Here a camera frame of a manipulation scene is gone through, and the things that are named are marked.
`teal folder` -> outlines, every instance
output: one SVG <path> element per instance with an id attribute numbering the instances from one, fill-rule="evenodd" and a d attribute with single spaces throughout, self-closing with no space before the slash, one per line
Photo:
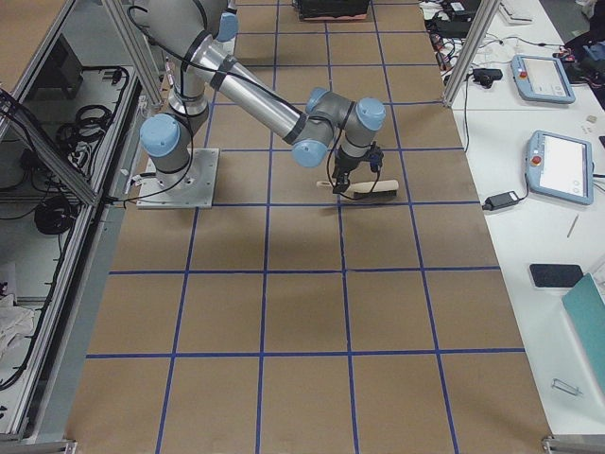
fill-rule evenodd
<path id="1" fill-rule="evenodd" d="M 593 276 L 586 274 L 563 296 L 563 305 L 576 328 L 596 381 L 605 392 L 605 303 Z"/>

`white cloth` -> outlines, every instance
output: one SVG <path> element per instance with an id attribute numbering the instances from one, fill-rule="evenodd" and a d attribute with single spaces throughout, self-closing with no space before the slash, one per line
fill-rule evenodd
<path id="1" fill-rule="evenodd" d="M 0 358 L 34 332 L 34 311 L 24 307 L 0 307 Z"/>

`robotic arm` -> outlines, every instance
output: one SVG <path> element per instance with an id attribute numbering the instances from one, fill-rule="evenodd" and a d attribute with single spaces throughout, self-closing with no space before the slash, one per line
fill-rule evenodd
<path id="1" fill-rule="evenodd" d="M 206 84 L 292 145 L 301 166 L 318 166 L 344 133 L 332 175 L 335 194 L 347 190 L 349 175 L 360 163 L 380 171 L 383 155 L 373 140 L 385 120 L 383 104 L 369 97 L 353 102 L 316 88 L 303 113 L 280 98 L 217 42 L 237 33 L 234 0 L 150 0 L 147 12 L 147 31 L 138 27 L 170 54 L 176 71 L 169 95 L 172 118 L 160 113 L 147 120 L 141 139 L 157 171 L 171 176 L 169 181 L 187 171 L 186 137 L 208 117 Z"/>

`white table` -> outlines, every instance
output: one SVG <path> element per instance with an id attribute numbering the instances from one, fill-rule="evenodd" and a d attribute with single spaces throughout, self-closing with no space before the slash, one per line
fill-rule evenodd
<path id="1" fill-rule="evenodd" d="M 534 15 L 531 26 L 506 26 L 499 16 L 490 33 L 502 38 L 516 34 L 533 42 L 559 43 L 538 0 L 524 2 Z M 516 51 L 549 55 L 552 48 L 519 44 L 519 49 L 493 44 L 492 61 L 509 60 Z M 484 56 L 477 56 L 480 62 Z M 472 82 L 469 87 L 468 159 L 479 197 L 514 190 L 525 195 L 524 160 L 527 141 L 536 130 L 589 140 L 593 144 L 596 173 L 605 172 L 605 149 L 598 141 L 605 133 L 605 113 L 587 87 L 575 87 L 577 101 L 569 106 L 522 100 L 512 81 L 509 66 L 503 80 L 486 90 Z M 464 140 L 464 88 L 454 103 L 454 115 Z M 596 123 L 587 121 L 588 115 Z M 567 237 L 571 224 L 575 228 Z M 529 194 L 511 209 L 489 213 L 486 220 L 504 274 L 512 306 L 527 349 L 548 423 L 554 434 L 604 434 L 605 396 L 562 305 L 565 291 L 536 289 L 531 282 L 531 263 L 577 263 L 584 271 L 605 260 L 605 194 L 596 190 L 590 206 Z M 573 396 L 551 384 L 553 379 L 578 387 Z"/>

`gray floor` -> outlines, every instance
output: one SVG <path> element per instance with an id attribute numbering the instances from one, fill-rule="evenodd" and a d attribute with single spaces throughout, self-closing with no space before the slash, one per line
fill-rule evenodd
<path id="1" fill-rule="evenodd" d="M 540 0 L 564 43 L 588 31 L 588 19 L 574 0 Z"/>

